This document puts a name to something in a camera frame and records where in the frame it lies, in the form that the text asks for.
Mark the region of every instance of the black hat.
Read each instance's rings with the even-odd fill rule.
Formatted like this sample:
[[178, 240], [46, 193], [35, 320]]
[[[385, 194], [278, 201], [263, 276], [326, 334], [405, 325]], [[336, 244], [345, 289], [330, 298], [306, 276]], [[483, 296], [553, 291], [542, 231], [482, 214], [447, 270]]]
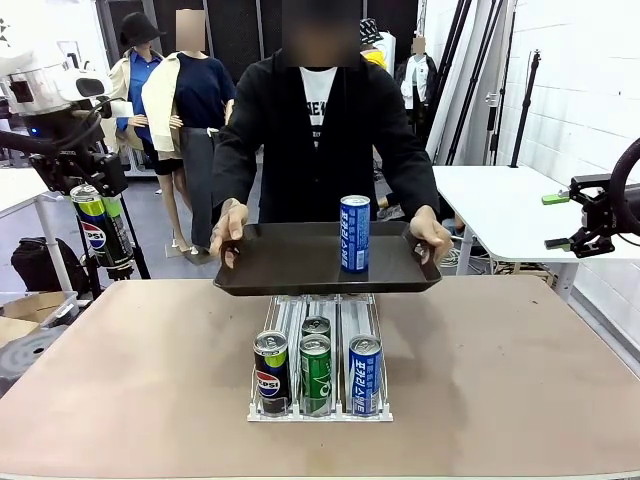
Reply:
[[122, 19], [120, 43], [127, 47], [135, 47], [164, 34], [165, 32], [161, 32], [153, 26], [144, 13], [130, 13]]
[[384, 38], [378, 31], [375, 19], [365, 18], [360, 20], [360, 43], [362, 45], [372, 45], [380, 40], [384, 40]]

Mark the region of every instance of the green can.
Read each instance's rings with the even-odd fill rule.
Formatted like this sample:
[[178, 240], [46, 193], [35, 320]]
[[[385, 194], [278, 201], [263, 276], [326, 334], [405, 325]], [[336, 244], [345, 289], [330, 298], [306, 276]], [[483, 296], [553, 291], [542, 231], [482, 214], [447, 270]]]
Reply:
[[331, 413], [331, 341], [320, 334], [300, 341], [302, 407], [305, 415], [322, 417]]
[[331, 321], [325, 317], [307, 317], [302, 323], [302, 336], [308, 337], [316, 333], [331, 338]]

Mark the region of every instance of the white t-shirt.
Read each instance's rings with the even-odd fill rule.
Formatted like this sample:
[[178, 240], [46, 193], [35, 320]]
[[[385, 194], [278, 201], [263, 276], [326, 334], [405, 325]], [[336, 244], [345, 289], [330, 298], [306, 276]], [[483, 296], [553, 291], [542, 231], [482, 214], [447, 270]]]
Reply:
[[307, 97], [307, 110], [311, 120], [311, 130], [313, 131], [313, 142], [316, 149], [320, 142], [327, 102], [329, 101], [329, 94], [337, 71], [338, 67], [321, 72], [300, 68], [302, 83], [304, 83], [304, 93]]

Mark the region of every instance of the can lid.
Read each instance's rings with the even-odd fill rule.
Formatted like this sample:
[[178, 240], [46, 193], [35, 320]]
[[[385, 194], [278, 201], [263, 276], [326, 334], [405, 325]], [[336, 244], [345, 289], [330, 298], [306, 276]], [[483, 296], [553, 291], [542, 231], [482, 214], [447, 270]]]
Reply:
[[84, 185], [78, 185], [77, 187], [73, 188], [70, 195], [72, 200], [82, 200], [85, 202], [102, 199], [98, 190], [87, 183], [85, 183]]
[[331, 340], [324, 335], [314, 333], [300, 340], [300, 351], [309, 355], [322, 355], [331, 351]]
[[287, 337], [282, 332], [267, 330], [256, 337], [253, 350], [260, 355], [279, 355], [287, 350]]
[[311, 333], [327, 332], [331, 330], [331, 321], [321, 316], [307, 317], [302, 323], [302, 330]]
[[363, 195], [349, 195], [340, 200], [340, 202], [343, 205], [348, 205], [350, 207], [363, 207], [365, 205], [369, 205], [371, 200]]
[[354, 353], [373, 355], [382, 350], [382, 342], [373, 335], [358, 335], [351, 339], [351, 350]]

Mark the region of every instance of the blue shirt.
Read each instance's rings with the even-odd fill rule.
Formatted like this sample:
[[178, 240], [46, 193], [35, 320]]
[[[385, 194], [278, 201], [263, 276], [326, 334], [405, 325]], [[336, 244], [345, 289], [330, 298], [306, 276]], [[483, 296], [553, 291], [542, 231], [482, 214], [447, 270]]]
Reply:
[[193, 58], [178, 54], [180, 73], [175, 102], [185, 127], [224, 126], [225, 104], [236, 98], [236, 87], [229, 72], [216, 58]]
[[[133, 103], [134, 115], [146, 115], [144, 104], [142, 103], [142, 87], [144, 87], [144, 84], [149, 80], [151, 72], [160, 65], [162, 59], [153, 57], [151, 61], [147, 63], [135, 50], [131, 53], [129, 59], [131, 62], [131, 79], [129, 82], [129, 98], [127, 100]], [[118, 118], [116, 120], [118, 128], [123, 132], [127, 129], [127, 121], [127, 118]], [[135, 132], [138, 137], [144, 138], [149, 143], [153, 143], [151, 141], [149, 127], [136, 127]]]

